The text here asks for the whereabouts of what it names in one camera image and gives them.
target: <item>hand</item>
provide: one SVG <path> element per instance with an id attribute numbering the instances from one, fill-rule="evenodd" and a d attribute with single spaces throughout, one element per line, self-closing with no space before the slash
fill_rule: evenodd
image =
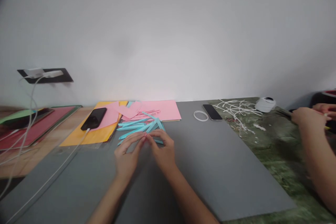
<path id="1" fill-rule="evenodd" d="M 329 120 L 331 120 L 330 117 L 307 107 L 298 108 L 292 114 L 292 121 L 299 126 L 324 128 Z"/>
<path id="2" fill-rule="evenodd" d="M 163 148 L 159 148 L 154 141 L 153 137 L 160 137 L 163 141 Z M 174 151 L 174 141 L 171 139 L 168 134 L 162 130 L 157 129 L 146 135 L 146 138 L 149 141 L 150 146 L 152 147 L 152 152 L 155 157 L 156 163 L 167 176 L 171 171 L 177 169 L 175 164 L 175 151 Z"/>
<path id="3" fill-rule="evenodd" d="M 114 151 L 115 165 L 117 168 L 116 178 L 119 178 L 127 183 L 131 180 L 135 168 L 137 167 L 139 153 L 145 139 L 145 133 L 136 132 L 126 137 L 125 140 Z M 126 153 L 131 144 L 138 140 L 140 141 L 136 145 L 134 151 L 131 153 Z"/>
<path id="4" fill-rule="evenodd" d="M 329 117 L 336 120 L 336 104 L 318 103 L 313 106 L 313 109 L 322 114 L 328 114 Z"/>

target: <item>yellow folder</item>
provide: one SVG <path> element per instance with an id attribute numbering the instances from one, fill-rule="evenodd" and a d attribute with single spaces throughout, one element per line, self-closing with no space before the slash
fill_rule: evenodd
<path id="1" fill-rule="evenodd" d="M 112 103 L 112 101 L 101 101 L 98 102 L 97 105 L 95 106 L 95 109 L 100 108 L 100 107 L 104 107 L 107 104 Z M 120 101 L 119 102 L 119 106 L 126 106 L 128 103 L 128 101 Z M 71 146 L 71 145 L 77 145 L 81 139 L 83 138 L 85 131 L 81 130 L 81 126 L 84 124 L 84 122 L 86 121 L 86 119 L 89 117 L 89 115 L 81 122 L 81 124 L 63 141 L 63 143 L 60 144 L 60 146 Z M 116 123 L 111 124 L 110 126 L 107 126 L 105 128 L 96 130 L 96 131 L 92 131 L 89 132 L 85 139 L 83 140 L 83 142 L 81 143 L 82 145 L 84 144 L 96 144 L 96 143 L 100 143 L 100 142 L 106 142 L 110 136 L 112 135 L 112 133 L 114 132 L 114 130 L 116 129 L 116 127 L 118 126 L 118 122 L 120 120 L 120 118 L 122 117 L 121 114 L 119 114 L 118 120 Z"/>

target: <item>gray cutting mat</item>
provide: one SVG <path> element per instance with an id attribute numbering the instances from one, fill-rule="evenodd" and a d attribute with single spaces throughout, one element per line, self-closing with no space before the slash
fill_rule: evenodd
<path id="1" fill-rule="evenodd" d="M 177 103 L 182 120 L 164 126 L 175 140 L 178 167 L 217 218 L 226 221 L 296 207 L 226 122 L 200 122 L 193 117 L 205 103 Z M 113 152 L 122 134 L 125 131 L 116 132 L 102 149 L 77 153 L 17 223 L 85 223 L 113 179 Z M 24 204 L 66 156 L 48 155 L 0 203 L 4 219 Z M 183 223 L 172 190 L 147 144 L 115 222 Z"/>

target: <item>white thread roll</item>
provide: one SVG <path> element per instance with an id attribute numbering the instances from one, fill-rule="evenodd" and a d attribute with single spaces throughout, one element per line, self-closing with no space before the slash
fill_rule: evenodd
<path id="1" fill-rule="evenodd" d="M 275 100 L 270 97 L 263 97 L 257 101 L 254 107 L 261 112 L 268 113 L 274 109 L 275 105 Z"/>

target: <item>black smartphone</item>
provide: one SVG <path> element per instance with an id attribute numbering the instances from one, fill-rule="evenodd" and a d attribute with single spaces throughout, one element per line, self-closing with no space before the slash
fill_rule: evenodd
<path id="1" fill-rule="evenodd" d="M 96 108 L 95 110 L 92 110 L 91 114 L 82 125 L 81 130 L 85 131 L 89 128 L 98 128 L 106 111 L 107 108 Z"/>
<path id="2" fill-rule="evenodd" d="M 223 118 L 220 114 L 216 111 L 216 109 L 210 104 L 203 104 L 203 108 L 208 113 L 209 117 L 213 121 L 221 121 Z"/>

